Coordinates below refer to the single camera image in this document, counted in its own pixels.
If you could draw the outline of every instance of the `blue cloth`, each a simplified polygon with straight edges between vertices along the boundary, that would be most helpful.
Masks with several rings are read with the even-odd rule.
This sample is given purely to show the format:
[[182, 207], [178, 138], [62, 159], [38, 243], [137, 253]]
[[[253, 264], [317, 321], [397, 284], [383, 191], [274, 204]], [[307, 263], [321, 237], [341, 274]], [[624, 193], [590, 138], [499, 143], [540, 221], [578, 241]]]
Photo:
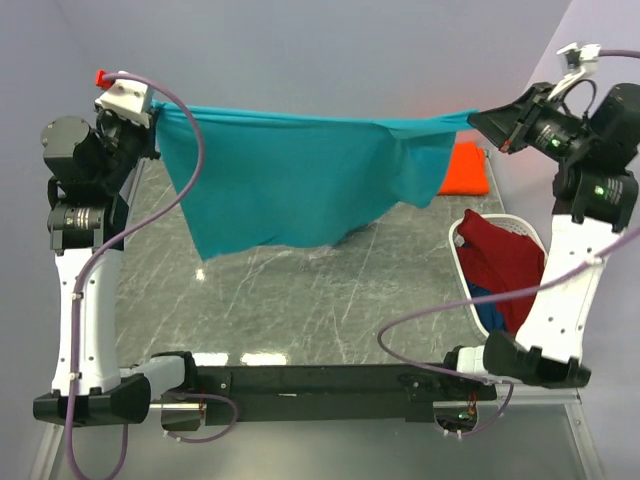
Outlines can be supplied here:
[[[195, 136], [176, 105], [156, 107], [160, 153], [179, 191], [195, 167]], [[203, 260], [257, 245], [331, 245], [397, 202], [426, 207], [471, 113], [357, 120], [190, 110], [207, 155], [182, 210]]]
[[[491, 292], [488, 290], [471, 282], [467, 282], [467, 287], [469, 288], [471, 298], [491, 295]], [[507, 325], [504, 322], [504, 315], [498, 312], [494, 303], [484, 303], [482, 305], [474, 305], [474, 307], [476, 307], [480, 323], [482, 323], [482, 326], [487, 330], [487, 332], [492, 332], [493, 330], [501, 330], [503, 332], [507, 331]]]

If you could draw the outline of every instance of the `teal towel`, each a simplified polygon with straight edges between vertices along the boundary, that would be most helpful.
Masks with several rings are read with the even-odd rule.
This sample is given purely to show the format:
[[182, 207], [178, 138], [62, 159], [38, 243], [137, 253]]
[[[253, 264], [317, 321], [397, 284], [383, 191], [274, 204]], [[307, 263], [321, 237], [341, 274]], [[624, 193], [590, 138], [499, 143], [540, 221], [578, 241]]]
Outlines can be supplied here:
[[[193, 173], [195, 136], [171, 103], [157, 141], [181, 190]], [[442, 185], [456, 132], [470, 111], [417, 120], [358, 120], [190, 107], [206, 163], [182, 210], [203, 260], [258, 245], [319, 247], [397, 202], [424, 208]]]

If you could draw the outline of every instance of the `teal cloth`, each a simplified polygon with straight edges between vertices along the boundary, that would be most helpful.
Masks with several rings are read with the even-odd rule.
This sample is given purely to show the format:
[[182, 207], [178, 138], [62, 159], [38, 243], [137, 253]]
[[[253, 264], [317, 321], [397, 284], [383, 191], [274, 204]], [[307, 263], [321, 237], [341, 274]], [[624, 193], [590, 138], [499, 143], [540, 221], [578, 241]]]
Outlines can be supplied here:
[[[180, 109], [160, 109], [157, 141], [180, 191], [195, 135]], [[415, 120], [358, 120], [189, 107], [206, 163], [182, 201], [203, 260], [258, 245], [331, 245], [397, 202], [424, 208], [442, 185], [471, 111]]]

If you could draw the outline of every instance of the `gray marble surface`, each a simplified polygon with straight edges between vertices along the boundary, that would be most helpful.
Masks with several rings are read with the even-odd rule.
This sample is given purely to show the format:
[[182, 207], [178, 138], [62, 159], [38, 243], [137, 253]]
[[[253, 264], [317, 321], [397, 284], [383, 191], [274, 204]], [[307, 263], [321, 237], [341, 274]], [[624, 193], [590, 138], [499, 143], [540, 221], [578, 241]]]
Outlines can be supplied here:
[[[381, 325], [460, 299], [448, 250], [465, 209], [502, 212], [486, 197], [437, 197], [426, 209], [400, 204], [335, 249], [258, 247], [205, 263], [179, 208], [133, 235], [118, 293], [118, 359], [188, 349], [212, 364], [382, 363]], [[149, 162], [132, 210], [138, 221], [173, 198], [161, 162]], [[464, 309], [397, 327], [393, 348], [437, 362], [478, 339]]]

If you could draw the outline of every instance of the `red connector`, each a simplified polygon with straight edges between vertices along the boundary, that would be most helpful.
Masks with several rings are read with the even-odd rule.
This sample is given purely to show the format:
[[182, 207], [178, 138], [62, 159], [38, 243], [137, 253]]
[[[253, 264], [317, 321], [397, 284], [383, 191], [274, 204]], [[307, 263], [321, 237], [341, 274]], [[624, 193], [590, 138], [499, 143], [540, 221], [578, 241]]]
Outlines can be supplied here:
[[108, 90], [115, 83], [113, 80], [104, 80], [104, 76], [107, 73], [106, 70], [98, 70], [96, 72], [96, 87], [103, 90]]

